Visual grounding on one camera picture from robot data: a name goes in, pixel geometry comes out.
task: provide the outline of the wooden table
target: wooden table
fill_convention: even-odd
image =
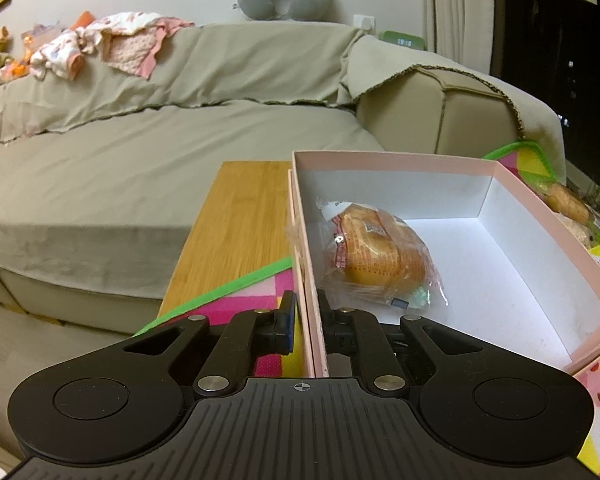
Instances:
[[[158,316],[290,253],[289,162],[225,162],[180,253]]]

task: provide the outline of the sofa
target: sofa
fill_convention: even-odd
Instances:
[[[185,28],[148,80],[97,56],[74,81],[27,76],[0,87],[0,305],[134,333],[155,318],[225,160],[480,157],[519,139],[540,143],[564,178],[545,104],[332,23]]]

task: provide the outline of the cardboard box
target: cardboard box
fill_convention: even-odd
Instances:
[[[600,268],[499,162],[294,152],[289,185],[308,371],[316,376],[330,373],[316,293],[324,265],[318,200],[386,209],[420,235],[448,299],[427,317],[572,374],[600,355]],[[404,312],[373,311],[396,324]]]

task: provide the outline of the curtain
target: curtain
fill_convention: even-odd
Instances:
[[[425,0],[428,50],[489,73],[494,0]]]

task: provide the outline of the floor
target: floor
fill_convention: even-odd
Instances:
[[[0,307],[0,446],[20,456],[6,410],[12,391],[21,381],[42,368],[125,337],[73,325],[56,326]]]

